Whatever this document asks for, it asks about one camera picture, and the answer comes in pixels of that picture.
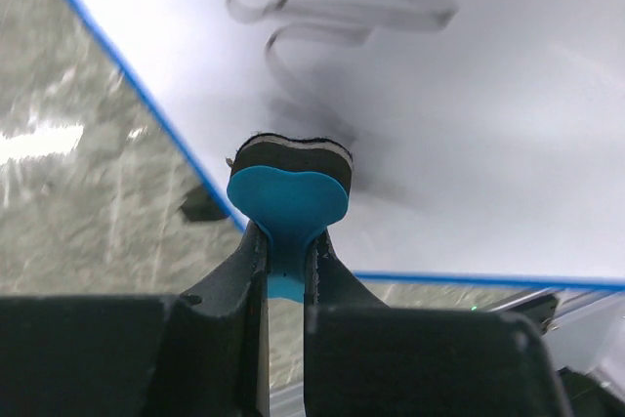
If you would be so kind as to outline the blue black whiteboard eraser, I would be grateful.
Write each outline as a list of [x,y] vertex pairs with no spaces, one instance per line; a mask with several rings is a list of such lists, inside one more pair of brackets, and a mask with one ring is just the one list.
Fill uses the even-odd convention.
[[352,155],[328,138],[263,133],[229,167],[230,203],[268,239],[269,296],[302,304],[309,246],[347,214]]

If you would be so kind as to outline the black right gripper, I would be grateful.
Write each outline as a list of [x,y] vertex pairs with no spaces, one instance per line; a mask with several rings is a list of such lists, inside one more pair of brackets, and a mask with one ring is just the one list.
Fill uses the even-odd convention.
[[543,333],[575,416],[624,414],[624,294],[526,290],[487,307],[522,313]]

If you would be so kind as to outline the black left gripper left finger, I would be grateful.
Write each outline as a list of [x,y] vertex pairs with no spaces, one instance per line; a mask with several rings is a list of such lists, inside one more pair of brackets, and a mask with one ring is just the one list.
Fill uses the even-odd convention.
[[266,416],[267,240],[180,294],[1,300],[5,416]]

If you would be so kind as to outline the blue framed whiteboard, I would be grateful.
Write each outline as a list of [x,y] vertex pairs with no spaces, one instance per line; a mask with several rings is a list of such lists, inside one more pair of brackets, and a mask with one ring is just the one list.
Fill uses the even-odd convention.
[[624,285],[624,0],[67,0],[224,205],[273,132],[354,158],[366,278]]

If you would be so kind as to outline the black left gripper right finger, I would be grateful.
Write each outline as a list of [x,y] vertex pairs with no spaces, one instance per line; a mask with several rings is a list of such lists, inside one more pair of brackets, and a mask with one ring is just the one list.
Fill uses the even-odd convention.
[[320,235],[306,260],[310,416],[565,416],[535,325],[519,313],[393,308]]

